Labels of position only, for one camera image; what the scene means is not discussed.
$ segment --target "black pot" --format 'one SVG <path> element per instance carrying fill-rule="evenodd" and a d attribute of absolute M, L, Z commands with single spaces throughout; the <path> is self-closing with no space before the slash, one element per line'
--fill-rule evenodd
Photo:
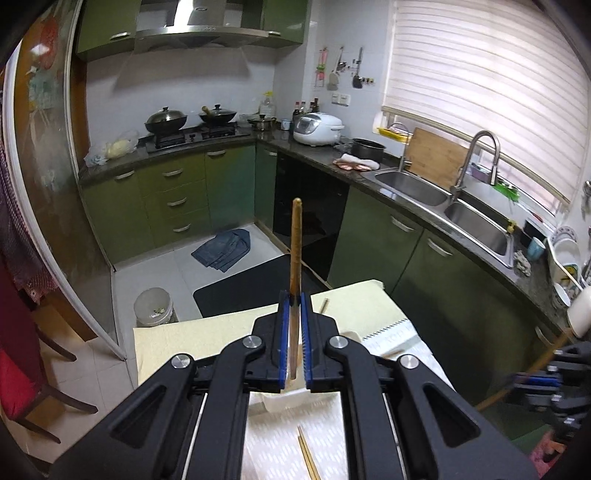
<path fill-rule="evenodd" d="M 168 107 L 165 106 L 148 118 L 144 125 L 148 132 L 163 137 L 179 131 L 186 122 L 187 115 L 179 110 L 168 110 Z"/>
<path fill-rule="evenodd" d="M 219 127 L 221 125 L 226 125 L 235 116 L 236 112 L 220 108 L 219 104 L 217 104 L 213 110 L 210 110 L 204 106 L 203 113 L 199 114 L 201 120 L 203 120 L 204 123 L 210 125 L 211 127 Z"/>
<path fill-rule="evenodd" d="M 374 162 L 382 163 L 384 150 L 386 150 L 386 147 L 380 143 L 364 140 L 363 138 L 354 138 L 351 155 L 364 160 L 373 160 Z"/>

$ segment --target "hanging utensil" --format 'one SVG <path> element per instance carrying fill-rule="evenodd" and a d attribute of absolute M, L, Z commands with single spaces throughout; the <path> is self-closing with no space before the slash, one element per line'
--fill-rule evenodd
<path fill-rule="evenodd" d="M 329 73 L 329 82 L 328 82 L 328 85 L 326 86 L 326 88 L 328 90 L 338 90 L 338 88 L 339 88 L 339 75 L 337 73 L 337 68 L 341 64 L 344 48 L 345 48 L 344 46 L 340 48 L 339 59 L 336 61 L 335 67 L 332 69 L 332 72 Z"/>
<path fill-rule="evenodd" d="M 353 77 L 353 88 L 363 88 L 363 83 L 361 83 L 361 79 L 359 78 L 359 69 L 361 67 L 361 60 L 363 59 L 363 47 L 359 49 L 359 58 L 357 60 L 357 73 Z"/>

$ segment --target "cutting board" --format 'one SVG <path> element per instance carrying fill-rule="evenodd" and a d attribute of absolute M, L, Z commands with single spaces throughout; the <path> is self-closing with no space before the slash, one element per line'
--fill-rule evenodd
<path fill-rule="evenodd" d="M 414 130 L 406 149 L 409 171 L 449 190 L 456 184 L 468 149 L 421 128 Z"/>

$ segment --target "spatula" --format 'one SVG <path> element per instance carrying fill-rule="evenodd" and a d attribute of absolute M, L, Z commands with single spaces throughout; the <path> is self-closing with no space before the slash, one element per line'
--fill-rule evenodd
<path fill-rule="evenodd" d="M 359 49 L 359 59 L 357 60 L 357 73 L 353 77 L 353 88 L 363 88 L 361 79 L 359 78 L 359 68 L 361 67 L 361 60 L 363 59 L 363 47 Z"/>

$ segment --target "faucet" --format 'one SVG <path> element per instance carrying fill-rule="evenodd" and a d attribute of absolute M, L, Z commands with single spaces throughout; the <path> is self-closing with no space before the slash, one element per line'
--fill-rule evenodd
<path fill-rule="evenodd" d="M 492 142 L 495 144 L 495 156 L 492 160 L 491 175 L 489 177 L 488 183 L 493 186 L 496 184 L 496 173 L 499 167 L 499 159 L 501 157 L 501 143 L 499 142 L 497 136 L 490 130 L 480 130 L 476 135 L 474 135 L 474 138 L 472 138 L 472 142 L 470 142 L 470 147 L 468 148 L 468 153 L 466 154 L 464 165 L 462 166 L 460 174 L 457 177 L 456 184 L 450 188 L 450 191 L 452 193 L 452 202 L 457 200 L 457 197 L 460 194 L 460 192 L 464 188 L 466 188 L 464 185 L 464 177 L 466 176 L 468 165 L 470 164 L 470 159 L 472 158 L 472 154 L 474 153 L 474 149 L 476 148 L 476 143 L 482 137 L 492 138 Z"/>
<path fill-rule="evenodd" d="M 410 165 L 412 165 L 412 162 L 410 160 L 408 160 L 406 158 L 406 149 L 408 147 L 408 143 L 410 141 L 410 130 L 408 129 L 408 127 L 400 122 L 395 122 L 392 125 L 390 125 L 388 127 L 388 130 L 390 130 L 394 125 L 400 125 L 401 127 L 404 128 L 404 130 L 406 130 L 407 133 L 407 140 L 406 143 L 404 144 L 404 150 L 402 151 L 402 155 L 400 156 L 400 162 L 398 163 L 398 169 L 399 171 L 403 171 L 404 168 L 409 168 Z"/>

